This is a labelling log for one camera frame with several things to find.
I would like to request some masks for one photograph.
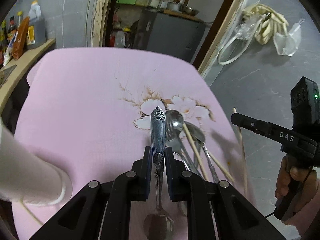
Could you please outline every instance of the fork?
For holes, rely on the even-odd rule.
[[[174,153],[176,153],[182,159],[186,168],[189,171],[199,175],[202,178],[200,172],[198,171],[198,169],[194,165],[193,161],[191,160],[189,154],[185,150],[185,147],[184,147],[180,137],[175,132],[175,130],[173,128],[172,120],[167,118],[166,123],[167,123],[167,129],[166,129],[166,137],[167,137],[166,138],[166,145],[167,145],[167,147],[172,148],[172,151]]]

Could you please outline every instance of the wooden chopstick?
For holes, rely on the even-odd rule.
[[[228,180],[230,180],[232,183],[235,182],[231,174],[227,171],[225,167],[222,166],[222,164],[217,160],[216,157],[213,156],[213,154],[208,150],[208,153],[211,157],[211,159],[216,163],[216,165],[219,167],[219,169],[223,172],[223,174],[226,176]]]
[[[183,129],[184,129],[184,132],[186,133],[186,136],[187,136],[187,138],[188,138],[188,141],[189,141],[189,143],[190,143],[190,146],[191,146],[193,152],[194,152],[195,155],[197,156],[198,163],[199,163],[199,166],[200,166],[200,169],[201,169],[201,173],[202,173],[204,179],[207,180],[207,181],[209,181],[209,177],[208,177],[207,173],[205,172],[204,165],[203,165],[203,163],[202,163],[202,159],[201,159],[201,157],[200,157],[200,154],[198,153],[198,150],[197,150],[197,148],[196,148],[195,142],[193,141],[193,138],[192,138],[192,136],[191,136],[191,134],[190,134],[190,132],[189,132],[189,129],[188,129],[188,127],[186,126],[185,123],[183,124]]]
[[[243,144],[243,138],[242,138],[242,132],[240,126],[238,126],[238,132],[239,132],[239,140],[240,140],[240,145],[242,149],[242,158],[244,161],[243,164],[243,171],[244,171],[244,196],[247,197],[248,195],[248,176],[247,176],[247,164],[246,164],[246,159],[245,159],[245,151],[244,151],[244,144]]]

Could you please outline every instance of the pink tablecloth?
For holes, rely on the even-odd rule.
[[[229,168],[243,193],[237,139],[215,96],[187,62],[133,49],[58,49],[33,68],[28,81],[30,91],[15,138],[66,171],[73,195],[91,180],[114,180],[143,157],[150,145],[150,114],[156,106],[176,109],[185,121],[199,126],[208,149]],[[151,185],[146,203],[132,203],[129,239],[146,239],[142,224],[156,206]],[[166,182],[163,192],[163,206],[175,222],[174,239],[187,239],[187,219],[169,200]],[[19,203],[12,208],[20,240],[29,239],[40,224]],[[30,207],[42,222],[59,208]]]

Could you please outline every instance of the black camera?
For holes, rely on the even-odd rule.
[[[320,167],[320,108],[318,85],[302,77],[291,90],[291,110],[293,113],[292,130],[282,126],[256,120],[234,113],[231,122],[282,144],[281,151],[286,153],[286,171],[292,166],[304,169]],[[294,215],[294,207],[300,198],[303,183],[291,180],[289,193],[276,202],[274,216],[287,220]]]

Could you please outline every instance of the white flower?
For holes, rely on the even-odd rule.
[[[165,110],[165,106],[159,99],[148,99],[140,106],[141,112],[147,116],[143,116],[140,119],[134,120],[134,124],[139,129],[150,130],[150,118],[153,110],[159,106],[162,110]]]
[[[197,106],[196,101],[191,98],[181,98],[174,96],[171,99],[172,104],[168,104],[168,109],[177,110],[183,116],[183,120],[190,122],[195,126],[201,126],[202,119],[209,119],[209,110],[203,106]],[[180,138],[185,137],[184,131],[180,133]]]

